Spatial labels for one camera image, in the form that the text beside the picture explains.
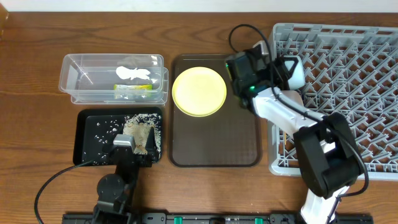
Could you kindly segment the light blue bowl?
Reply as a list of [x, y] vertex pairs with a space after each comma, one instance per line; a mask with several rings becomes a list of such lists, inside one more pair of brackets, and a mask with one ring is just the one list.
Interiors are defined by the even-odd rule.
[[287, 80], [290, 90], [298, 90], [305, 85], [303, 63], [299, 56], [286, 55], [282, 57], [290, 78]]

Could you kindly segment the rice food waste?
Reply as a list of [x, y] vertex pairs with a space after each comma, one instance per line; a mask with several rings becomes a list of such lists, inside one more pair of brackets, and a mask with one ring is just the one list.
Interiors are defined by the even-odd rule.
[[105, 154], [113, 146], [113, 140], [118, 134], [134, 136], [135, 154], [145, 154], [147, 137], [150, 128], [155, 130], [157, 149], [162, 150], [162, 116], [158, 113], [139, 113], [121, 115], [91, 115], [79, 125], [75, 137], [74, 155], [80, 156], [77, 164], [95, 160], [95, 165], [109, 165]]

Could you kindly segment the green yellow snack wrapper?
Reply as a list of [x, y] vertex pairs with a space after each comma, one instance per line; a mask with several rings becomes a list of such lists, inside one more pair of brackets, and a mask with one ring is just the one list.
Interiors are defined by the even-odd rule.
[[114, 98], [133, 100], [151, 95], [152, 85], [114, 85]]

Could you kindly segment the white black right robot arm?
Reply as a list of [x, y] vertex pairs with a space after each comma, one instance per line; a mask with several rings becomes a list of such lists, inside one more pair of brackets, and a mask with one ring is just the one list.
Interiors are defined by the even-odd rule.
[[301, 177], [308, 187], [300, 216], [304, 223], [331, 223], [343, 197], [368, 171], [353, 133], [340, 113], [314, 112], [284, 94], [305, 84], [300, 57], [272, 59], [245, 50], [230, 55], [225, 66], [243, 107], [282, 129], [294, 140]]

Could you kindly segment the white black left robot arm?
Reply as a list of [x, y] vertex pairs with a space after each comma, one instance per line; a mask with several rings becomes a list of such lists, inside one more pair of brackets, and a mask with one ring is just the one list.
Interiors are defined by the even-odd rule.
[[131, 211], [132, 198], [139, 169], [151, 167], [159, 160], [154, 128], [149, 130], [145, 154], [134, 153], [135, 146], [134, 137], [131, 135], [118, 134], [115, 137], [109, 159], [116, 169], [113, 174], [103, 176], [98, 182], [98, 201], [91, 219], [93, 224], [141, 222], [141, 216]]

